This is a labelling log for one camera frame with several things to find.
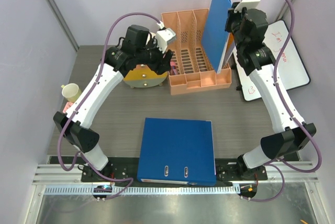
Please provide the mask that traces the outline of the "white arched drawer cabinet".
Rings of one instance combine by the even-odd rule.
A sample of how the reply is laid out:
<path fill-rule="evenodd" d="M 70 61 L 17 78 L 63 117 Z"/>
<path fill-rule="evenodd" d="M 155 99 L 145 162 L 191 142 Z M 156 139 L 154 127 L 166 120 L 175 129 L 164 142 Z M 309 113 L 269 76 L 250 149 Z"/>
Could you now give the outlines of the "white arched drawer cabinet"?
<path fill-rule="evenodd" d="M 161 86 L 167 76 L 167 72 L 157 75 L 147 65 L 139 64 L 124 77 L 124 82 L 131 88 L 148 88 Z"/>

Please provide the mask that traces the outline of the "light blue thin folder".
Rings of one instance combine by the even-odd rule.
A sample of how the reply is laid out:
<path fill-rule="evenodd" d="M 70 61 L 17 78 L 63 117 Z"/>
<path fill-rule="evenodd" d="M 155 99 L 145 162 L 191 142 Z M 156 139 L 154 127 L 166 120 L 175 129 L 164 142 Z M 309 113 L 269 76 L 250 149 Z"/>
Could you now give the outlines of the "light blue thin folder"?
<path fill-rule="evenodd" d="M 214 71 L 219 74 L 224 65 L 229 33 L 225 31 L 231 0 L 211 0 L 202 36 L 202 46 Z"/>

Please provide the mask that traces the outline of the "orange desk file organizer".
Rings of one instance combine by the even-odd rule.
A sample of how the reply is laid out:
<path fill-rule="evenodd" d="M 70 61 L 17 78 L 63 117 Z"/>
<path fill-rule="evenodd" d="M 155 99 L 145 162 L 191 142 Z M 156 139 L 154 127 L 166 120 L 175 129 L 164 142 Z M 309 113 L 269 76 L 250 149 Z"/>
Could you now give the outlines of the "orange desk file organizer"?
<path fill-rule="evenodd" d="M 231 86 L 229 64 L 217 74 L 202 47 L 202 36 L 208 8 L 162 13 L 162 21 L 177 36 L 169 49 L 177 64 L 178 75 L 169 74 L 170 94 L 211 91 Z"/>

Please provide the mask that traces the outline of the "blue ring binder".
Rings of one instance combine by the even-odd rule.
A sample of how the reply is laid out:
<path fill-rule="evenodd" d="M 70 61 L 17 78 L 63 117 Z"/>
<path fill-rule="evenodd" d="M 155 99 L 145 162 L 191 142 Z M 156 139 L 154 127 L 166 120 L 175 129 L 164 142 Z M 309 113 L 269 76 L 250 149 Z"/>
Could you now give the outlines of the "blue ring binder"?
<path fill-rule="evenodd" d="M 211 121 L 146 118 L 139 162 L 145 165 L 214 165 Z"/>

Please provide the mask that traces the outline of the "orange folder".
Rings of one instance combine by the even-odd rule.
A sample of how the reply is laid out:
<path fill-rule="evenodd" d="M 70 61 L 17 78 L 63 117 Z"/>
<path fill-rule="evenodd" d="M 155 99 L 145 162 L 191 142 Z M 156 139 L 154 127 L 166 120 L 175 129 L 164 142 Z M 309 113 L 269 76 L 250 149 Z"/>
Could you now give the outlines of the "orange folder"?
<path fill-rule="evenodd" d="M 234 48 L 235 48 L 235 41 L 234 41 L 232 33 L 230 33 L 229 37 L 228 37 L 225 56 L 224 56 L 224 61 L 223 61 L 223 65 L 222 65 L 223 69 L 225 68 L 225 65 L 228 63 Z"/>

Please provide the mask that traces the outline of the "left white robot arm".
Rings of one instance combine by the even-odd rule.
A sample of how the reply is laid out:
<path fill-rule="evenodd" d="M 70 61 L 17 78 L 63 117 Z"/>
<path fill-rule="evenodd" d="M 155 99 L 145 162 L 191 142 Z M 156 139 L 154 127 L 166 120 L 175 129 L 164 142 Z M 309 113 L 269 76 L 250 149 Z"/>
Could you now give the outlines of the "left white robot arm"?
<path fill-rule="evenodd" d="M 160 47 L 144 46 L 135 50 L 134 54 L 126 54 L 118 47 L 103 49 L 101 62 L 93 78 L 64 113 L 58 111 L 53 120 L 60 135 L 57 145 L 57 156 L 61 167 L 70 171 L 73 167 L 64 165 L 61 155 L 62 140 L 77 149 L 83 159 L 92 167 L 93 175 L 101 182 L 111 177 L 108 158 L 98 144 L 99 134 L 90 129 L 93 120 L 111 91 L 137 65 L 143 64 L 162 74 L 171 69 L 170 61 L 173 53 Z"/>

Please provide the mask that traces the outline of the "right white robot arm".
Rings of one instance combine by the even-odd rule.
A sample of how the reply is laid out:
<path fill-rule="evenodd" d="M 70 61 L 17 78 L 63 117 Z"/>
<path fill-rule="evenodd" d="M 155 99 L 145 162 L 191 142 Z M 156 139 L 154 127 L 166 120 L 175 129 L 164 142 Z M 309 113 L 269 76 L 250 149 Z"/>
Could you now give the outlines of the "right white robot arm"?
<path fill-rule="evenodd" d="M 263 137 L 258 147 L 238 157 L 237 175 L 247 180 L 263 164 L 303 149 L 316 127 L 295 110 L 287 91 L 277 92 L 283 84 L 274 70 L 275 57 L 263 42 L 268 28 L 265 12 L 245 7 L 237 12 L 236 6 L 234 3 L 228 10 L 225 30 L 232 33 L 238 63 L 258 89 L 274 131 Z"/>

